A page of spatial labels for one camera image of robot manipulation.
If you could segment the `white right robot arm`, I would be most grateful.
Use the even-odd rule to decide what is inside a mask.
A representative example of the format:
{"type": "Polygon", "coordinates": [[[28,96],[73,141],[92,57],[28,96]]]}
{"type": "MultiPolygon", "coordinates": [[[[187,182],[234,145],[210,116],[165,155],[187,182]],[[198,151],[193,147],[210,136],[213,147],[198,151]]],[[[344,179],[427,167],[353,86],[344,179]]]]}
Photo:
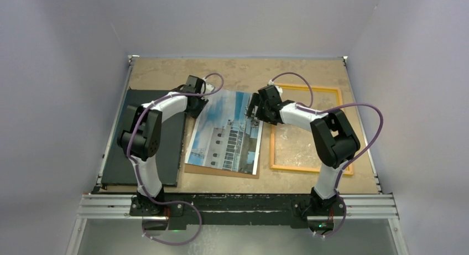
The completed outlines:
{"type": "Polygon", "coordinates": [[[271,125],[289,124],[311,132],[321,166],[307,210],[319,215],[330,210],[338,200],[337,187],[343,169],[361,147],[345,113],[318,111],[282,100],[280,89],[268,85],[252,94],[246,115],[271,125]]]}

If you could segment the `building and sky photo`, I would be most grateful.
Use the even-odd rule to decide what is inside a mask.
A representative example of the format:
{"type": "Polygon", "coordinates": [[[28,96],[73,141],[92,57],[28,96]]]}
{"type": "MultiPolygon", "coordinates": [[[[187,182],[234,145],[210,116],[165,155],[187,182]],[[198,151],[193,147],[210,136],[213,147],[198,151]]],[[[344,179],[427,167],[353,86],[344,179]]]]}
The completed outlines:
{"type": "Polygon", "coordinates": [[[263,123],[246,112],[251,93],[220,90],[195,121],[185,163],[225,173],[257,175],[263,123]]]}

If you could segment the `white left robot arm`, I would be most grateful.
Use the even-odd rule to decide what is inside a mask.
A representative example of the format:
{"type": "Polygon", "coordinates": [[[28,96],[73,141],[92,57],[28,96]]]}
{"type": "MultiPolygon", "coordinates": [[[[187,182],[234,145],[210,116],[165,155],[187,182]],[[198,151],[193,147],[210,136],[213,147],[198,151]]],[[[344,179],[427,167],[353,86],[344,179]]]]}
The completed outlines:
{"type": "Polygon", "coordinates": [[[208,103],[205,97],[213,91],[206,79],[190,75],[186,83],[150,102],[128,105],[117,144],[131,162],[137,179],[137,206],[152,216],[165,208],[164,188],[156,163],[162,125],[177,114],[197,118],[208,103]]]}

